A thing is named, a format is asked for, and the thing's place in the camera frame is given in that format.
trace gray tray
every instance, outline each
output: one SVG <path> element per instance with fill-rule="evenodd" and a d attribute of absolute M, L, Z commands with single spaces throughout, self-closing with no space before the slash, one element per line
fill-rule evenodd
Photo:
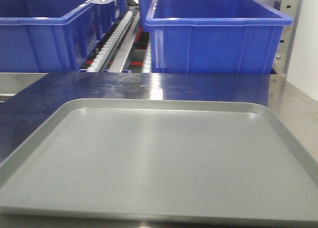
<path fill-rule="evenodd" d="M 80 99 L 3 162 L 0 211 L 318 227 L 318 165 L 257 104 Z"/>

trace metal table surface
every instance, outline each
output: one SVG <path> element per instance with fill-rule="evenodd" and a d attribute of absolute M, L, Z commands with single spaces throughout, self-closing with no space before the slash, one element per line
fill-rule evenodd
<path fill-rule="evenodd" d="M 52 73 L 0 106 L 0 162 L 62 104 L 78 98 L 259 103 L 272 109 L 318 161 L 318 102 L 278 75 Z M 199 226 L 0 215 L 0 227 L 105 228 L 115 225 L 123 228 Z"/>

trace tray rim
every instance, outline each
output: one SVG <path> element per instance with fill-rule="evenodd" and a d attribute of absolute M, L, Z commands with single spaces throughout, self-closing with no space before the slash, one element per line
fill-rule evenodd
<path fill-rule="evenodd" d="M 96 101 L 99 104 L 109 103 L 111 108 L 103 107 L 93 107 L 89 106 L 89 102 Z M 41 136 L 42 130 L 46 130 L 46 127 L 51 124 L 56 124 L 56 126 L 62 122 L 63 118 L 69 115 L 71 112 L 79 109 L 89 109 L 89 108 L 100 108 L 100 109 L 116 109 L 119 107 L 116 103 L 123 103 L 123 105 L 129 105 L 130 103 L 137 105 L 137 108 L 123 108 L 123 109 L 140 109 L 140 110 L 170 110 L 170 111 L 202 111 L 202 112 L 236 112 L 236 113 L 251 113 L 258 116 L 268 117 L 266 120 L 271 128 L 278 134 L 281 138 L 282 136 L 287 136 L 290 141 L 285 139 L 282 141 L 288 147 L 289 151 L 296 158 L 297 162 L 302 166 L 305 172 L 310 176 L 313 182 L 318 188 L 318 162 L 311 156 L 311 154 L 306 150 L 304 146 L 297 140 L 297 138 L 288 130 L 288 128 L 283 124 L 280 118 L 268 107 L 261 104 L 250 103 L 250 102 L 227 102 L 227 101 L 196 101 L 196 100 L 147 100 L 147 99 L 107 99 L 107 98 L 80 98 L 75 100 L 70 100 L 63 105 L 61 105 L 52 115 L 50 115 L 24 142 L 22 142 L 1 164 L 0 164 L 0 189 L 3 185 L 10 179 L 14 172 L 20 168 L 20 166 L 27 160 L 28 156 L 31 155 L 37 146 L 29 149 L 23 149 L 35 137 Z M 149 108 L 144 108 L 145 105 L 150 104 Z M 194 109 L 158 109 L 158 105 L 174 107 L 176 105 L 182 106 L 186 104 L 192 107 L 221 107 L 227 106 L 230 108 L 241 107 L 245 111 L 237 112 L 235 110 L 194 110 Z M 273 126 L 273 123 L 277 123 L 278 129 Z M 15 206 L 3 206 L 0 204 L 0 213 L 3 214 L 18 214 L 18 215 L 40 215 L 40 216 L 57 216 L 57 217 L 74 217 L 74 218 L 102 218 L 102 219 L 123 219 L 123 220 L 149 220 L 149 221 L 160 221 L 160 222 L 188 222 L 188 223 L 202 223 L 202 224 L 218 224 L 218 225 L 247 225 L 247 226 L 262 226 L 262 227 L 318 227 L 318 217 L 315 221 L 307 220 L 268 220 L 268 219 L 249 219 L 249 218 L 225 218 L 225 217 L 199 217 L 199 216 L 171 216 L 171 215 L 150 215 L 150 214 L 127 214 L 127 213 L 104 213 L 104 212 L 92 212 L 83 210 L 54 210 L 54 209 L 34 209 L 34 208 L 23 208 Z"/>

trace metal rail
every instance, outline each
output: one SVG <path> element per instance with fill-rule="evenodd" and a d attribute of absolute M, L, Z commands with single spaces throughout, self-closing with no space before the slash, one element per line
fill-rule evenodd
<path fill-rule="evenodd" d="M 144 64 L 143 67 L 141 69 L 142 73 L 151 73 L 151 46 L 150 46 L 150 42 L 148 43 L 147 46 L 147 51 L 145 54 L 145 59 L 144 59 Z"/>
<path fill-rule="evenodd" d="M 115 54 L 116 48 L 121 43 L 126 32 L 128 31 L 129 26 L 133 21 L 133 16 L 134 14 L 132 11 L 128 11 L 126 13 L 115 31 L 105 43 L 104 47 L 100 50 L 96 58 L 93 60 L 93 63 L 87 69 L 88 73 L 102 72 L 106 69 L 107 65 Z"/>
<path fill-rule="evenodd" d="M 135 42 L 136 34 L 140 27 L 140 15 L 137 13 L 129 31 L 126 34 L 124 41 L 122 42 L 116 57 L 110 66 L 109 73 L 121 73 L 125 70 L 130 61 L 130 55 L 132 52 L 132 47 Z"/>

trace metal frame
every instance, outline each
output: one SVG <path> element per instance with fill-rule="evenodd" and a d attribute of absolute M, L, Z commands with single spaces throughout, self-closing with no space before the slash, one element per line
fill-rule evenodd
<path fill-rule="evenodd" d="M 294 18 L 292 26 L 284 27 L 273 68 L 277 74 L 286 76 L 292 54 L 296 29 L 303 0 L 275 0 L 275 8 Z"/>

